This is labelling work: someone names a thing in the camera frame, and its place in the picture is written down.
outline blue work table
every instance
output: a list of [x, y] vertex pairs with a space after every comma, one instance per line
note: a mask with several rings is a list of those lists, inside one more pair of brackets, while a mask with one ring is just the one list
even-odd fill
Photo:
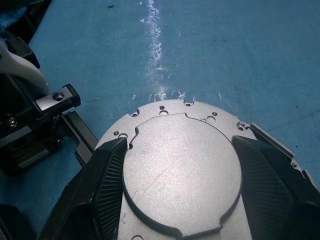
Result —
[[[30, 47], [98, 139], [139, 106], [200, 101], [266, 130], [320, 186], [319, 13], [318, 0], [53, 0]], [[1, 175], [0, 201], [36, 233], [81, 169], [74, 147]]]

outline aluminum part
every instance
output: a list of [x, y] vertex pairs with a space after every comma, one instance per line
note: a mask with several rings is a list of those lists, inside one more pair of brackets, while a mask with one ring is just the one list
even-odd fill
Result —
[[281, 152], [283, 152], [285, 155], [287, 155], [291, 159], [291, 166], [302, 172], [303, 169], [300, 167], [298, 162], [296, 161], [296, 155], [288, 149], [285, 145], [283, 145], [281, 142], [277, 141], [274, 137], [269, 135], [267, 132], [265, 132], [262, 128], [260, 128], [258, 125], [251, 123], [250, 128], [255, 131], [257, 134], [259, 134], [261, 137], [263, 137], [265, 140], [267, 140], [270, 144], [275, 146], [277, 149], [279, 149]]
[[153, 117], [136, 132], [123, 167], [132, 208], [167, 234], [177, 229], [176, 235], [187, 237], [220, 229], [242, 179], [228, 139], [184, 113]]
[[256, 139], [247, 123], [201, 102], [154, 102], [119, 119], [96, 146], [128, 142], [118, 239], [252, 239], [233, 136]]
[[55, 91], [49, 95], [46, 95], [42, 98], [36, 100], [36, 104], [39, 106], [41, 111], [48, 111], [50, 108], [53, 108], [57, 105], [62, 104], [63, 102], [68, 101], [72, 98], [72, 93], [65, 86], [58, 91]]

